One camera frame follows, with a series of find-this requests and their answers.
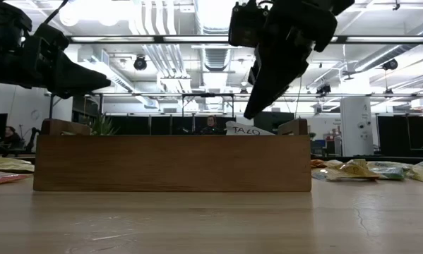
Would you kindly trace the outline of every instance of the wooden table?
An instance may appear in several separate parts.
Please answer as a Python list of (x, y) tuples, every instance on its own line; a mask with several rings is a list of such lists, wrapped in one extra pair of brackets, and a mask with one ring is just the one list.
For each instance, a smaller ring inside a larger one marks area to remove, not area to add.
[(423, 183), (311, 193), (37, 193), (0, 186), (0, 254), (423, 253)]

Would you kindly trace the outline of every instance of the person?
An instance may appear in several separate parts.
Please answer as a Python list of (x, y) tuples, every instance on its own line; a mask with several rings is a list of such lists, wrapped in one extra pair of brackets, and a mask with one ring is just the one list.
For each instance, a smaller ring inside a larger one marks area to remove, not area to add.
[(201, 130), (202, 135), (220, 135), (222, 134), (222, 131), (216, 127), (218, 124), (218, 121), (216, 119), (216, 116), (208, 116), (206, 119), (206, 127)]
[(16, 133), (15, 128), (12, 126), (6, 126), (4, 137), (0, 138), (0, 146), (6, 147), (7, 149), (16, 148), (20, 145), (21, 138)]

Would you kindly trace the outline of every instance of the white wall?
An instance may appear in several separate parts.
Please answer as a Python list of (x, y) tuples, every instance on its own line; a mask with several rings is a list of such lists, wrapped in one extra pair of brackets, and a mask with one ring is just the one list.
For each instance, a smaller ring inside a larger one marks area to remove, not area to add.
[[(0, 114), (8, 114), (7, 126), (13, 126), (19, 135), (21, 125), (26, 142), (30, 139), (30, 129), (40, 129), (43, 120), (49, 117), (49, 97), (45, 92), (44, 88), (0, 84)], [(72, 106), (73, 98), (62, 99), (53, 108), (53, 118), (71, 121)]]
[[(333, 128), (340, 126), (341, 129), (341, 118), (340, 115), (302, 115), (303, 119), (307, 119), (307, 124), (310, 126), (310, 132), (316, 133), (315, 139), (323, 139), (324, 134), (332, 132)], [(373, 129), (373, 144), (379, 145), (378, 142), (378, 130), (376, 124), (376, 117), (371, 115), (371, 126)]]

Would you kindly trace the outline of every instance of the red object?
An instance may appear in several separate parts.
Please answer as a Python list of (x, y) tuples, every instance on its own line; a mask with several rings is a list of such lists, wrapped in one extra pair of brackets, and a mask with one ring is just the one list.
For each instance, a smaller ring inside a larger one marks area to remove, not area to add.
[(20, 174), (12, 174), (12, 173), (3, 173), (0, 172), (0, 183), (7, 183), (11, 181), (17, 181), (21, 179), (25, 179), (29, 176), (27, 175), (20, 175)]

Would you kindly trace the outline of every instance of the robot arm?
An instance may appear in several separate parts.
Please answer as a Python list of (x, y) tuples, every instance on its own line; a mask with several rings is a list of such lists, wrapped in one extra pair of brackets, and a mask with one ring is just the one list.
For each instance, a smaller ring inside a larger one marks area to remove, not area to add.
[(29, 35), (31, 19), (20, 9), (0, 1), (0, 83), (45, 87), (64, 99), (110, 85), (105, 75), (70, 61), (64, 53), (68, 39), (48, 25), (67, 1), (34, 35)]
[[(261, 8), (261, 4), (272, 4)], [(254, 88), (244, 116), (252, 119), (302, 76), (312, 49), (322, 52), (337, 28), (336, 15), (354, 0), (249, 0), (236, 3), (230, 21), (229, 44), (255, 48), (256, 61), (248, 82)]]

